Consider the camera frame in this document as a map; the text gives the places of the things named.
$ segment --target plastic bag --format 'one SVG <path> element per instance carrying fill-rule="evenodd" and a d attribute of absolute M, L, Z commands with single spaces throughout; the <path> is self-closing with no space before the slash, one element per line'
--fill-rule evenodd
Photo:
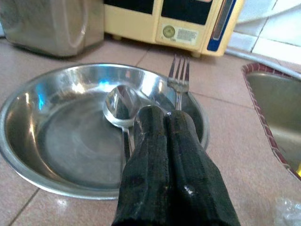
<path fill-rule="evenodd" d="M 301 203 L 279 198 L 274 223 L 275 226 L 301 226 Z"/>

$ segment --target stainless steel sink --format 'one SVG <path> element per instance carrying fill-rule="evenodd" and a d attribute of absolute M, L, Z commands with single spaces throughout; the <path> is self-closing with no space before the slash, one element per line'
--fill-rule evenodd
<path fill-rule="evenodd" d="M 262 72 L 249 73 L 246 79 L 278 150 L 301 176 L 301 81 Z"/>

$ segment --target sink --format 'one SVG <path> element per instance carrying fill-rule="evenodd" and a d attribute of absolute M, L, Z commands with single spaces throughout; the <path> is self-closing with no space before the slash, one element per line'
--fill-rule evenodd
<path fill-rule="evenodd" d="M 260 71 L 246 80 L 274 153 L 300 178 L 301 81 Z"/>

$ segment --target white wall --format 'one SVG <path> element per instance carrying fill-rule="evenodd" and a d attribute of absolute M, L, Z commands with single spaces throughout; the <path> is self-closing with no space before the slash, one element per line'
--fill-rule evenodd
<path fill-rule="evenodd" d="M 229 46 L 301 64 L 301 0 L 245 0 L 238 22 L 298 4 L 276 16 L 237 24 Z"/>

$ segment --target cream appliance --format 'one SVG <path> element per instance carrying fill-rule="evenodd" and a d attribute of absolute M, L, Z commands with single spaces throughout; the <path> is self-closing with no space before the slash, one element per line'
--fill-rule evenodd
<path fill-rule="evenodd" d="M 244 0 L 104 0 L 104 30 L 115 38 L 223 55 Z"/>

